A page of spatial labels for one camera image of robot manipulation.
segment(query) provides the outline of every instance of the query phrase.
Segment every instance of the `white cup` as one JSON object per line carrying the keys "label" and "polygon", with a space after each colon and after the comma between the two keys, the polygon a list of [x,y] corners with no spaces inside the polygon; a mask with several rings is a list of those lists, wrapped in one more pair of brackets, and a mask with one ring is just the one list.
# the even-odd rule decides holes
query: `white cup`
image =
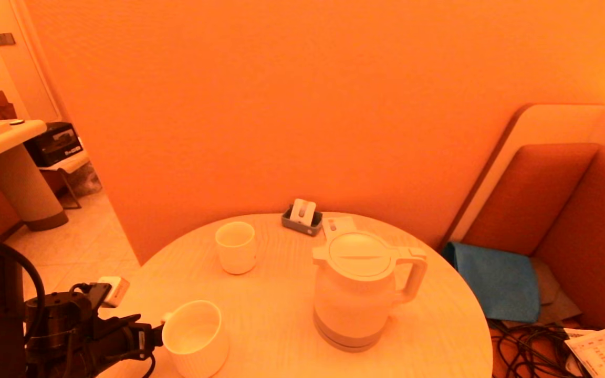
{"label": "white cup", "polygon": [[163,345],[185,378],[214,375],[228,357],[228,333],[220,309],[193,301],[163,316]]}
{"label": "white cup", "polygon": [[249,223],[230,222],[216,231],[218,259],[223,270],[241,275],[256,265],[255,230]]}

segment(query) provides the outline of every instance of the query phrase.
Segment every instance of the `round table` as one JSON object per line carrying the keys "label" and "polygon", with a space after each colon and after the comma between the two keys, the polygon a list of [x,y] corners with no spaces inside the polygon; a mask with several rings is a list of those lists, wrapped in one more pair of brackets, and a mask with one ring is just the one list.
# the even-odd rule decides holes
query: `round table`
{"label": "round table", "polygon": [[[394,307],[376,346],[350,353],[320,337],[312,322],[316,266],[312,248],[326,242],[323,232],[303,235],[281,225],[281,214],[245,215],[200,227],[163,248],[132,278],[116,309],[101,318],[141,313],[156,326],[165,312],[195,299],[214,302],[223,311],[230,352],[215,377],[426,377],[488,378],[492,374],[489,328],[466,282],[423,242],[379,220],[346,213],[358,229],[394,246],[427,252],[428,271],[417,297]],[[255,228],[257,264],[244,275],[221,269],[214,233],[223,224],[245,221]],[[397,266],[402,285],[410,264]],[[180,377],[164,347],[152,377]],[[100,378],[142,376],[149,361],[123,361]]]}

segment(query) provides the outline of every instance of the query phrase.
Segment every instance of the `kettle lid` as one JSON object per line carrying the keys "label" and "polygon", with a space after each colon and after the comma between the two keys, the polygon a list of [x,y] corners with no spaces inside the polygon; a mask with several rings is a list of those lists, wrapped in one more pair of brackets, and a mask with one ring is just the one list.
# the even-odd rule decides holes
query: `kettle lid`
{"label": "kettle lid", "polygon": [[343,275],[362,278],[380,276],[393,268],[393,247],[384,244],[374,235],[349,232],[335,237],[328,246],[328,260]]}

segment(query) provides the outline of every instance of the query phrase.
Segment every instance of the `blue cloth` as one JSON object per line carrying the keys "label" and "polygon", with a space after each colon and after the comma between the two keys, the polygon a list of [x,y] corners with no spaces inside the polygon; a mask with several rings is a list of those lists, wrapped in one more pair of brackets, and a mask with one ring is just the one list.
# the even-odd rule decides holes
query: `blue cloth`
{"label": "blue cloth", "polygon": [[487,318],[538,320],[538,282],[528,257],[461,243],[447,243],[442,256],[466,280]]}

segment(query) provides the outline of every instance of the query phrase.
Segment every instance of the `white table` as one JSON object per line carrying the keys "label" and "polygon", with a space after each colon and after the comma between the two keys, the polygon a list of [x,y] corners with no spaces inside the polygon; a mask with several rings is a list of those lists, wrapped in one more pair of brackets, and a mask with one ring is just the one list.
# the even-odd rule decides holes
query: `white table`
{"label": "white table", "polygon": [[69,219],[22,143],[48,127],[41,120],[8,126],[0,121],[0,189],[31,230],[46,230]]}
{"label": "white table", "polygon": [[[324,213],[325,217],[346,216]],[[245,215],[205,225],[183,235],[153,256],[137,272],[121,306],[100,316],[141,313],[142,322],[183,303],[208,299],[225,314],[231,339],[228,359],[216,377],[426,377],[489,378],[492,343],[475,296],[456,271],[430,247],[391,225],[358,215],[358,229],[397,246],[422,247],[429,268],[414,301],[394,307],[378,344],[350,353],[324,341],[312,322],[316,267],[312,248],[326,241],[283,228],[279,214]],[[257,265],[245,275],[221,269],[214,232],[229,221],[254,225]],[[397,266],[401,285],[409,265]],[[153,377],[178,377],[166,349],[154,352]],[[100,378],[143,375],[149,361],[123,361]]]}

